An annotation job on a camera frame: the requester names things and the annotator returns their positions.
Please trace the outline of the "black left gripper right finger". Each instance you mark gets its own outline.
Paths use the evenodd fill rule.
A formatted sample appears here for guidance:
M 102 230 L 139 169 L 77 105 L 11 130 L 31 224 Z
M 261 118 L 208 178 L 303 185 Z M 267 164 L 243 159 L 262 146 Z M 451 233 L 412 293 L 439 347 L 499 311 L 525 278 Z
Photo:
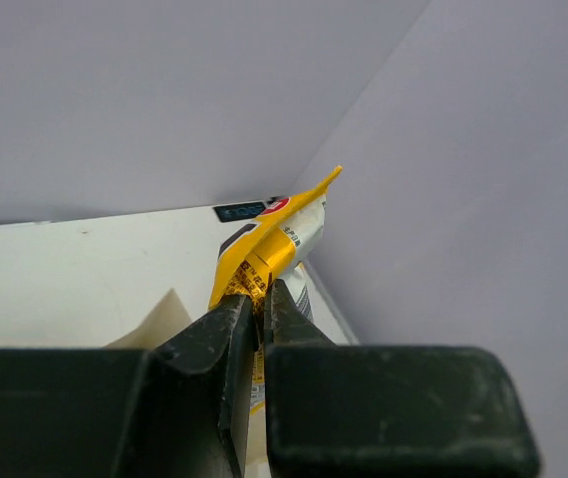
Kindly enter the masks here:
M 275 477 L 537 477 L 542 458 L 499 358 L 476 347 L 339 346 L 283 281 L 264 313 Z

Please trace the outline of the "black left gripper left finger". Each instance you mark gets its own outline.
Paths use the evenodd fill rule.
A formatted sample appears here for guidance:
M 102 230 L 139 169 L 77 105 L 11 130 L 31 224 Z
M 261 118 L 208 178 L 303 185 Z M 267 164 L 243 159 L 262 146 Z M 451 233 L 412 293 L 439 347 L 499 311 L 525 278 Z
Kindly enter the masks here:
M 240 477 L 256 328 L 231 295 L 151 349 L 0 349 L 0 477 Z

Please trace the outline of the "brown paper bag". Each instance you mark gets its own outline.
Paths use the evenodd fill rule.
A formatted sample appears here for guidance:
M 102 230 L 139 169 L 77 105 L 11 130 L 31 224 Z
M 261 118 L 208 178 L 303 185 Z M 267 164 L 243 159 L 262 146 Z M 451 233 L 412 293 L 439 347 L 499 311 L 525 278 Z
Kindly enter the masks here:
M 106 345 L 106 349 L 153 350 L 191 324 L 191 319 L 175 289 L 170 289 L 127 334 Z

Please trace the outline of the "yellow snack bar wrapper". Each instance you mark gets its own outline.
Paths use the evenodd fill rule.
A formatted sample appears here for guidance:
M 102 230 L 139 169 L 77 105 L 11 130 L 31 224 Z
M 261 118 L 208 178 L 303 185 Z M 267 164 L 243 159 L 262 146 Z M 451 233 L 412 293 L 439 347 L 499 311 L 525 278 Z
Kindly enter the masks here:
M 315 188 L 275 201 L 222 242 L 209 310 L 227 295 L 246 295 L 261 316 L 270 286 L 281 279 L 294 310 L 313 320 L 302 262 L 322 238 L 327 193 L 341 171 L 338 166 Z

